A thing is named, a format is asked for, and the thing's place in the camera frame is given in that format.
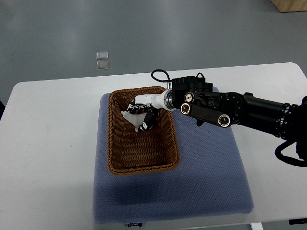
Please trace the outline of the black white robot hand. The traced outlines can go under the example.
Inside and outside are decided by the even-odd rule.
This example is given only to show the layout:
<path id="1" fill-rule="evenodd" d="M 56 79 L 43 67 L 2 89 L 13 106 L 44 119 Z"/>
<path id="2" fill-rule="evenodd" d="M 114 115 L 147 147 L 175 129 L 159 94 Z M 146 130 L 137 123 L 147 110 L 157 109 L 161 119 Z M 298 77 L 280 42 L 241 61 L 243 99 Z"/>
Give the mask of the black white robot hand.
<path id="1" fill-rule="evenodd" d="M 171 89 L 161 94 L 143 94 L 136 96 L 128 105 L 126 111 L 133 115 L 147 113 L 139 131 L 146 131 L 153 127 L 159 110 L 174 111 Z"/>

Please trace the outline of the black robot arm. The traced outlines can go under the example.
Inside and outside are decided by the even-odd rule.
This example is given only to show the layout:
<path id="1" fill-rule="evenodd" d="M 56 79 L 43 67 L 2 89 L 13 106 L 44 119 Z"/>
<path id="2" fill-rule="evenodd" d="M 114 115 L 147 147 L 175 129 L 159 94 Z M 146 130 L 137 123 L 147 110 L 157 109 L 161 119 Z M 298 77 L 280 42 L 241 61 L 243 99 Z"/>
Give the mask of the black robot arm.
<path id="1" fill-rule="evenodd" d="M 252 93 L 214 92 L 202 73 L 166 80 L 171 98 L 166 104 L 219 127 L 242 125 L 272 134 L 301 148 L 307 146 L 307 99 L 301 105 L 279 103 L 254 97 Z"/>

